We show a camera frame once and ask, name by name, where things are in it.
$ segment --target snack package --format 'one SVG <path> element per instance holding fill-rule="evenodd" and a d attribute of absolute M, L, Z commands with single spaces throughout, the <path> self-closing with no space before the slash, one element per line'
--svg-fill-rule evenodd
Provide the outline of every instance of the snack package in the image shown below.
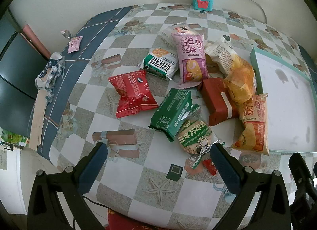
<path fill-rule="evenodd" d="M 70 40 L 69 45 L 68 45 L 67 54 L 74 52 L 74 51 L 79 51 L 79 46 L 80 46 L 80 42 L 81 42 L 82 38 L 83 38 L 83 36 L 78 36 L 78 37 L 74 37 Z"/>
<path fill-rule="evenodd" d="M 171 88 L 152 116 L 149 128 L 164 132 L 172 142 L 191 109 L 191 91 Z"/>
<path fill-rule="evenodd" d="M 197 86 L 208 78 L 203 35 L 172 33 L 180 62 L 179 89 Z"/>
<path fill-rule="evenodd" d="M 177 56 L 164 49 L 154 49 L 140 63 L 139 67 L 148 73 L 166 80 L 172 80 L 179 68 Z"/>
<path fill-rule="evenodd" d="M 194 154 L 188 159 L 193 169 L 200 163 L 202 156 L 210 151 L 212 144 L 222 143 L 202 120 L 199 113 L 199 110 L 191 113 L 176 135 L 183 149 L 190 154 Z"/>
<path fill-rule="evenodd" d="M 239 115 L 245 127 L 236 149 L 250 149 L 268 155 L 266 94 L 259 94 L 239 105 Z"/>
<path fill-rule="evenodd" d="M 116 113 L 117 118 L 159 107 L 151 94 L 145 74 L 146 70 L 140 70 L 108 78 L 121 96 Z"/>
<path fill-rule="evenodd" d="M 222 78 L 205 79 L 198 90 L 210 113 L 208 125 L 214 126 L 229 118 L 239 117 L 237 105 L 231 99 Z"/>
<path fill-rule="evenodd" d="M 205 53 L 219 66 L 220 72 L 224 75 L 230 73 L 234 58 L 238 56 L 224 37 L 221 37 L 214 44 L 206 45 Z"/>
<path fill-rule="evenodd" d="M 174 25 L 171 25 L 161 31 L 158 32 L 158 35 L 166 41 L 168 45 L 171 47 L 176 46 L 175 41 L 173 40 L 171 34 L 172 33 L 180 33 L 180 34 L 199 34 L 195 30 L 191 29 L 188 24 L 185 22 L 180 22 Z"/>
<path fill-rule="evenodd" d="M 231 72 L 225 79 L 231 98 L 241 104 L 251 99 L 256 91 L 253 67 L 244 59 L 235 56 Z"/>

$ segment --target power cord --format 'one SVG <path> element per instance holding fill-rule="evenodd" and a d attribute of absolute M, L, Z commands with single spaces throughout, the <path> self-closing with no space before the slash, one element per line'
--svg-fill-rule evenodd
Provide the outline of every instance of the power cord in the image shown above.
<path fill-rule="evenodd" d="M 262 10 L 264 18 L 265 18 L 265 23 L 267 24 L 267 17 L 266 17 L 266 14 L 265 14 L 263 8 L 259 5 L 259 3 L 255 2 L 254 0 L 250 0 L 250 1 L 254 2 Z"/>
<path fill-rule="evenodd" d="M 87 200 L 89 200 L 91 203 L 93 203 L 93 204 L 96 204 L 96 205 L 99 205 L 99 206 L 102 206 L 102 207 L 105 207 L 105 208 L 107 208 L 107 209 L 110 209 L 109 207 L 107 207 L 106 205 L 103 205 L 103 204 L 100 204 L 100 203 L 97 203 L 97 202 L 95 202 L 95 201 L 92 201 L 91 199 L 89 199 L 88 197 L 86 197 L 86 196 L 82 196 L 83 198 L 85 198 L 85 199 L 87 199 Z"/>

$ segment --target white snack package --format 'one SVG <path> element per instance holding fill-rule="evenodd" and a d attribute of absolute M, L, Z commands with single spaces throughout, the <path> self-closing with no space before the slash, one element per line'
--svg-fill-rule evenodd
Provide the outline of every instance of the white snack package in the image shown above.
<path fill-rule="evenodd" d="M 191 35 L 199 35 L 198 32 L 195 30 L 191 29 L 186 22 L 180 22 L 174 25 L 171 25 L 161 31 L 158 32 L 158 35 L 166 41 L 166 43 L 171 46 L 175 47 L 176 43 L 172 38 L 172 33 L 180 33 L 180 34 L 191 34 Z"/>
<path fill-rule="evenodd" d="M 224 75 L 230 73 L 233 60 L 238 55 L 224 37 L 221 37 L 214 44 L 207 44 L 205 53 L 219 66 L 219 70 Z"/>

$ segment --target plastic wrapper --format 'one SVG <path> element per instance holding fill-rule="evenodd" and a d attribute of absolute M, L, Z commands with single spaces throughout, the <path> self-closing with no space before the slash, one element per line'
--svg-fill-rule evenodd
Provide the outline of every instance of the plastic wrapper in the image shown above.
<path fill-rule="evenodd" d="M 246 60 L 236 56 L 225 83 L 232 100 L 239 104 L 246 102 L 252 98 L 256 90 L 253 67 Z"/>
<path fill-rule="evenodd" d="M 65 69 L 65 57 L 61 53 L 54 52 L 47 65 L 42 72 L 35 79 L 35 86 L 38 90 L 46 90 L 47 95 L 46 99 L 48 102 L 53 100 L 54 96 L 54 87 L 58 77 L 64 76 Z"/>
<path fill-rule="evenodd" d="M 175 41 L 173 40 L 171 34 L 172 33 L 180 33 L 180 34 L 199 34 L 198 32 L 196 32 L 195 30 L 191 29 L 189 27 L 188 24 L 186 24 L 185 22 L 180 22 L 174 25 L 171 25 L 161 31 L 158 32 L 158 35 L 164 40 L 166 41 L 166 43 L 171 46 L 174 47 L 176 46 Z"/>
<path fill-rule="evenodd" d="M 82 38 L 83 38 L 83 36 L 78 36 L 78 37 L 74 37 L 70 40 L 69 45 L 68 45 L 67 54 L 74 52 L 74 51 L 79 51 L 79 46 L 80 46 L 80 42 L 81 42 Z"/>
<path fill-rule="evenodd" d="M 145 74 L 146 70 L 140 70 L 108 78 L 121 96 L 116 112 L 117 118 L 159 107 L 149 89 Z"/>
<path fill-rule="evenodd" d="M 73 35 L 69 30 L 62 30 L 61 34 L 64 36 L 64 38 L 71 40 Z"/>
<path fill-rule="evenodd" d="M 200 163 L 202 156 L 210 151 L 212 144 L 222 143 L 199 113 L 200 110 L 193 105 L 192 113 L 185 119 L 176 135 L 183 149 L 193 154 L 189 158 L 190 166 L 193 169 Z"/>
<path fill-rule="evenodd" d="M 238 141 L 232 145 L 233 148 L 254 150 L 268 155 L 266 98 L 267 93 L 255 95 L 239 105 L 239 116 L 245 129 Z"/>
<path fill-rule="evenodd" d="M 177 56 L 164 49 L 154 49 L 140 63 L 139 67 L 148 73 L 166 80 L 172 80 L 179 69 Z"/>
<path fill-rule="evenodd" d="M 197 86 L 208 78 L 202 35 L 172 33 L 180 62 L 179 89 Z"/>
<path fill-rule="evenodd" d="M 219 70 L 224 75 L 231 71 L 233 61 L 238 54 L 233 50 L 224 37 L 221 37 L 214 44 L 206 45 L 205 53 L 219 66 Z M 206 56 L 207 67 L 212 65 Z"/>

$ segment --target cracker package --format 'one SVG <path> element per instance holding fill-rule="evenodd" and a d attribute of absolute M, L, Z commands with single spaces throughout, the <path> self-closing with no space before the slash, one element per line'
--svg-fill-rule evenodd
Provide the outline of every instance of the cracker package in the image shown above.
<path fill-rule="evenodd" d="M 193 169 L 198 166 L 202 156 L 210 151 L 212 144 L 222 143 L 199 114 L 199 109 L 192 110 L 176 135 L 183 149 L 193 154 L 188 159 Z"/>
<path fill-rule="evenodd" d="M 202 35 L 172 33 L 180 62 L 179 89 L 191 88 L 208 78 Z"/>
<path fill-rule="evenodd" d="M 259 94 L 239 105 L 239 115 L 245 127 L 236 149 L 249 149 L 268 155 L 266 94 Z"/>
<path fill-rule="evenodd" d="M 175 41 L 173 40 L 171 34 L 172 33 L 179 33 L 179 34 L 199 34 L 195 30 L 191 29 L 188 24 L 185 22 L 180 22 L 174 25 L 171 25 L 161 31 L 158 32 L 158 35 L 166 41 L 166 43 L 170 47 L 176 46 Z"/>
<path fill-rule="evenodd" d="M 239 104 L 246 102 L 252 98 L 256 90 L 253 67 L 246 60 L 235 56 L 225 83 L 232 100 Z"/>
<path fill-rule="evenodd" d="M 148 73 L 166 80 L 172 80 L 179 69 L 177 56 L 164 49 L 154 49 L 140 63 L 139 67 Z"/>
<path fill-rule="evenodd" d="M 192 109 L 191 91 L 171 88 L 153 114 L 149 128 L 164 132 L 172 142 Z"/>
<path fill-rule="evenodd" d="M 205 53 L 219 66 L 219 70 L 224 75 L 228 75 L 230 73 L 234 58 L 238 56 L 224 37 L 221 37 L 214 44 L 206 45 Z"/>

